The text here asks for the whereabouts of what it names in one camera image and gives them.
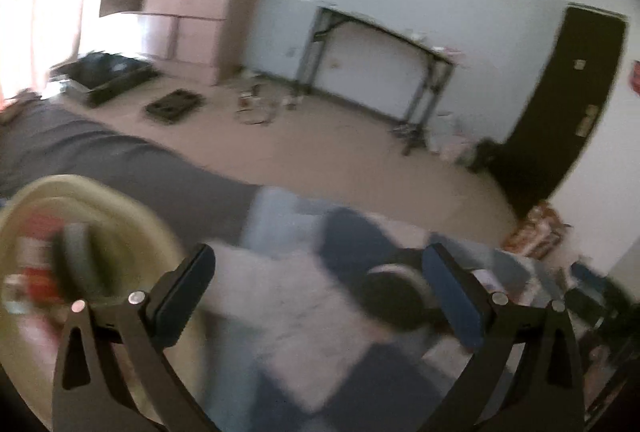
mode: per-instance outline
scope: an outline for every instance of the table leg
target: table leg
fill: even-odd
[[[433,95],[429,100],[429,104],[427,105],[427,108],[424,110],[424,113],[422,114],[422,118],[416,124],[415,128],[412,129],[412,131],[408,136],[406,145],[402,150],[403,156],[410,155],[411,150],[414,149],[415,147],[418,147],[421,145],[428,147],[428,143],[426,141],[426,137],[424,134],[425,129],[428,122],[431,119],[431,116],[435,112],[438,106],[438,103],[440,102],[442,93],[444,92],[444,89],[446,88],[452,73],[453,73],[453,66],[451,65],[447,65],[447,67],[445,68],[445,70],[443,71],[442,75],[439,78],[435,78],[433,74],[430,73],[429,81],[431,82],[435,80],[434,83],[430,86],[431,93]]]
[[[420,101],[424,97],[424,92],[427,91],[431,82],[431,76],[433,75],[433,58],[427,56],[427,73],[424,76],[421,84],[418,85],[418,88],[415,89],[414,97],[411,99],[411,103],[409,104],[409,108],[406,110],[402,121],[399,125],[408,125],[411,122],[411,118],[414,116],[415,110],[420,105]]]
[[[318,69],[320,68],[320,63],[322,62],[322,58],[324,57],[324,52],[326,50],[326,41],[327,41],[327,38],[329,37],[329,33],[333,30],[333,27],[331,24],[332,24],[332,18],[329,17],[329,27],[327,27],[326,32],[322,36],[322,39],[319,40],[319,42],[322,45],[320,46],[320,49],[318,50],[318,54],[316,54],[316,57],[314,59],[313,67],[311,69],[311,74],[306,80],[305,94],[311,94],[311,91],[314,87],[314,82],[316,81],[316,74],[318,74]]]
[[[319,32],[322,31],[322,25],[324,24],[325,17],[329,17],[329,22],[331,22],[332,12],[323,8],[319,8],[316,11],[316,18],[314,19],[313,26],[311,28],[311,32],[308,40],[306,41],[305,50],[302,54],[302,58],[300,58],[300,65],[298,66],[298,72],[296,73],[296,81],[293,84],[292,95],[294,97],[299,97],[302,95],[302,86],[305,84],[305,76],[309,66],[309,60],[311,59],[311,53],[314,47],[314,44],[318,41],[316,40],[316,36]]]

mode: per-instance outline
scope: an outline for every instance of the clutter on floor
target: clutter on floor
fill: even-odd
[[[153,65],[121,54],[89,52],[72,63],[54,67],[49,83],[60,84],[62,92],[81,104],[96,107],[159,76]]]
[[[547,201],[541,201],[531,208],[524,221],[506,238],[502,249],[542,260],[560,245],[569,228]]]
[[[268,125],[278,112],[278,104],[260,95],[262,85],[256,83],[238,96],[236,119],[245,125]]]
[[[486,170],[499,151],[499,143],[490,138],[481,139],[465,159],[466,169],[474,174]]]
[[[464,164],[461,162],[463,155],[474,147],[453,112],[433,115],[427,134],[429,152],[438,154],[445,163]]]
[[[145,112],[158,121],[177,123],[203,103],[202,94],[179,88],[149,103]]]

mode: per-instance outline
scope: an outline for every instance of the screw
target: screw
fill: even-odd
[[[84,311],[86,307],[86,302],[84,300],[76,300],[73,304],[71,304],[71,310],[74,313],[81,313]]]
[[[491,300],[498,306],[506,306],[509,303],[509,297],[504,293],[500,293],[500,291],[491,295]]]
[[[145,301],[146,295],[144,291],[133,291],[132,294],[129,295],[129,304],[137,306],[138,304],[142,304]]]
[[[564,302],[562,302],[561,300],[554,300],[553,302],[551,302],[551,308],[556,313],[562,313],[564,311]]]

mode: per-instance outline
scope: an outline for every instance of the gray bed sheet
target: gray bed sheet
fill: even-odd
[[[0,197],[54,174],[89,177],[147,205],[186,249],[211,238],[239,243],[259,188],[41,100],[0,126]]]

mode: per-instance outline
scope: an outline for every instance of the red object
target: red object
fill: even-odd
[[[634,62],[634,70],[631,73],[631,88],[640,94],[640,62]]]
[[[49,240],[51,235],[65,227],[65,221],[44,212],[32,213],[24,225],[22,234],[38,240]]]
[[[58,286],[50,270],[32,267],[22,268],[26,279],[26,291],[30,300],[38,305],[62,304]]]

